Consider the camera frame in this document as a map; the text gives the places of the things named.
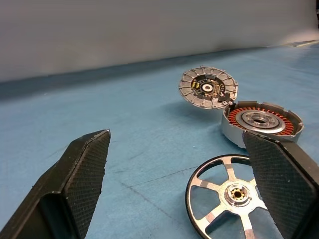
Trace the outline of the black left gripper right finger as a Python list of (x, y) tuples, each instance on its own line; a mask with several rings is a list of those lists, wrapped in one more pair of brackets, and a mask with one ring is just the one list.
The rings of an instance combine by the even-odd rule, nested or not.
[(283, 239), (319, 239), (319, 165), (293, 141), (252, 131), (242, 137)]

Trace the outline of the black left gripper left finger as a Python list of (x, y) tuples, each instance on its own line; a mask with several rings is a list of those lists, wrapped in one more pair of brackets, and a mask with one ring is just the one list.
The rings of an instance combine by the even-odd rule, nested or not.
[(0, 231), (0, 239), (84, 239), (99, 196), (111, 133), (73, 140)]

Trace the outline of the silver spoked rotor wheel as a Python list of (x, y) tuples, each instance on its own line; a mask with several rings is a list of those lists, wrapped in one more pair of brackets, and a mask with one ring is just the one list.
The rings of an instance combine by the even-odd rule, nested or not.
[[(224, 214), (230, 213), (239, 217), (245, 239), (283, 239), (282, 235), (278, 235), (277, 238), (272, 238), (273, 232), (270, 231), (265, 232), (264, 235), (255, 233), (250, 214), (256, 209), (261, 209), (265, 212), (269, 210), (259, 196), (256, 180), (253, 178), (247, 181), (238, 178), (235, 175), (234, 164), (250, 166), (251, 162), (246, 155), (226, 154), (214, 157), (202, 163), (192, 173), (185, 190), (185, 206), (192, 226), (202, 239), (214, 239), (207, 233), (207, 229), (216, 223)], [(227, 180), (225, 180), (225, 182), (218, 185), (200, 179), (203, 173), (219, 165), (223, 166), (227, 173)], [(200, 219), (196, 218), (192, 208), (191, 194), (193, 188), (201, 188), (215, 192), (219, 199), (219, 204)]]

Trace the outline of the round silver metal part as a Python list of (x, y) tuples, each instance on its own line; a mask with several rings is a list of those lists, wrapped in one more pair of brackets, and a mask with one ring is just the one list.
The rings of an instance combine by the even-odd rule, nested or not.
[(239, 101), (223, 111), (221, 131), (240, 148), (245, 148), (242, 134), (246, 130), (275, 135), (297, 142), (304, 123), (282, 106), (257, 101)]

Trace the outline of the grey motor end cover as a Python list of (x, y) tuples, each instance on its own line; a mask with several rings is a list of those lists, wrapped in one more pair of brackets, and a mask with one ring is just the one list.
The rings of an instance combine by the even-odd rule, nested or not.
[(200, 66), (183, 73), (178, 89), (192, 105), (219, 110), (234, 103), (238, 82), (225, 70)]

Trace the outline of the blue table cover sheet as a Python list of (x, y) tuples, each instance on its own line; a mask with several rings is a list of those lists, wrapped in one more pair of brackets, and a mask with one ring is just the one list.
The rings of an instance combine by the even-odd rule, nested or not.
[(212, 66), (240, 101), (269, 102), (303, 119), (300, 147), (319, 163), (319, 44), (236, 50), (0, 84), (0, 230), (74, 139), (111, 131), (102, 193), (86, 239), (201, 239), (185, 188), (203, 162), (245, 154), (220, 112), (178, 91), (183, 72)]

